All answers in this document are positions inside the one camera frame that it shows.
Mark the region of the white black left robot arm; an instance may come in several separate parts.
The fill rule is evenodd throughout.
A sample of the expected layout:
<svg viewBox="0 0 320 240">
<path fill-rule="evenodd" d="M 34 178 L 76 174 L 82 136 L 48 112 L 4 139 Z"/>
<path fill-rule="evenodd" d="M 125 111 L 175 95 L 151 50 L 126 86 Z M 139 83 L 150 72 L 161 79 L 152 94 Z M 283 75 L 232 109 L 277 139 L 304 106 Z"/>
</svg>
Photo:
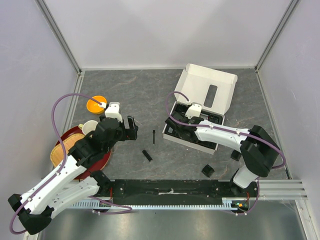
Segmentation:
<svg viewBox="0 0 320 240">
<path fill-rule="evenodd" d="M 118 142 L 138 138 L 138 126 L 133 116 L 127 118 L 126 128 L 117 118 L 104 117 L 83 138 L 77 140 L 68 152 L 63 153 L 62 162 L 50 172 L 41 182 L 24 194 L 13 194 L 8 202 L 15 211 L 11 222 L 18 218 L 24 230 L 35 235 L 44 230 L 58 215 L 59 210 L 72 205 L 82 198 L 98 195 L 106 196 L 111 187 L 111 181 L 101 171 L 96 170 L 73 189 L 62 194 L 61 190 L 75 177 L 81 175 Z"/>
</svg>

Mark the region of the black cylindrical battery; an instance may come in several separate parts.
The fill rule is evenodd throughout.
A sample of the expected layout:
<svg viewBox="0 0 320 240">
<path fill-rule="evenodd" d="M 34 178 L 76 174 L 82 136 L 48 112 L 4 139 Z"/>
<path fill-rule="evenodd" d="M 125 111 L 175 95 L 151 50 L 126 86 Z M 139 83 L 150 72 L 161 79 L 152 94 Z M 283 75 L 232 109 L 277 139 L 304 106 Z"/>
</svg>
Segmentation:
<svg viewBox="0 0 320 240">
<path fill-rule="evenodd" d="M 153 158 L 149 155 L 149 153 L 146 150 L 142 151 L 143 155 L 147 158 L 149 162 L 153 160 Z"/>
</svg>

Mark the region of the white cardboard box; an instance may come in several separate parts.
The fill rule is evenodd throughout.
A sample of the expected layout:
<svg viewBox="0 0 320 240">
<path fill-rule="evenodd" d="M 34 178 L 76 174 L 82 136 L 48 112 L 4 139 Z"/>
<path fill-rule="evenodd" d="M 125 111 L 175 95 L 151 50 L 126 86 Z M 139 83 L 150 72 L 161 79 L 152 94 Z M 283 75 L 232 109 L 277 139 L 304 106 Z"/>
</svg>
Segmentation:
<svg viewBox="0 0 320 240">
<path fill-rule="evenodd" d="M 189 63 L 175 87 L 175 102 L 186 106 L 195 102 L 202 110 L 225 117 L 237 80 L 235 74 Z"/>
</svg>

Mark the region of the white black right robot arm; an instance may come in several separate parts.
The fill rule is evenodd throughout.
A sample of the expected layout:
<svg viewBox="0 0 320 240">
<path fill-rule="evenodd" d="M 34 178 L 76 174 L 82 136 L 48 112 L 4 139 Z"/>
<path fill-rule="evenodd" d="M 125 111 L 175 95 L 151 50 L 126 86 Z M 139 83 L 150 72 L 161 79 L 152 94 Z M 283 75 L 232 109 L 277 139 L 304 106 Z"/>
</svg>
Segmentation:
<svg viewBox="0 0 320 240">
<path fill-rule="evenodd" d="M 274 164 L 278 156 L 283 155 L 268 133 L 258 125 L 251 129 L 233 128 L 202 117 L 189 119 L 179 113 L 170 115 L 165 123 L 183 140 L 223 145 L 233 150 L 232 159 L 243 158 L 244 166 L 236 171 L 229 184 L 229 191 L 235 197 L 242 196 L 251 182 L 267 177 L 271 169 L 276 168 Z"/>
</svg>

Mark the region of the small black cleaning brush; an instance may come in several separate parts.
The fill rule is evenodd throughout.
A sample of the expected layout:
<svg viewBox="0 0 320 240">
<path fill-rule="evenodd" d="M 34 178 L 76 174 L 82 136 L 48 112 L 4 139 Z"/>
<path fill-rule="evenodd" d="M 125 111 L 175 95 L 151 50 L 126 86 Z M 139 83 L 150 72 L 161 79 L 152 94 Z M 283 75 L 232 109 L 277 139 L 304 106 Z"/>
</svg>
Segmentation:
<svg viewBox="0 0 320 240">
<path fill-rule="evenodd" d="M 155 134 L 156 134 L 156 130 L 155 129 L 153 129 L 152 130 L 152 144 L 154 145 L 155 144 Z"/>
</svg>

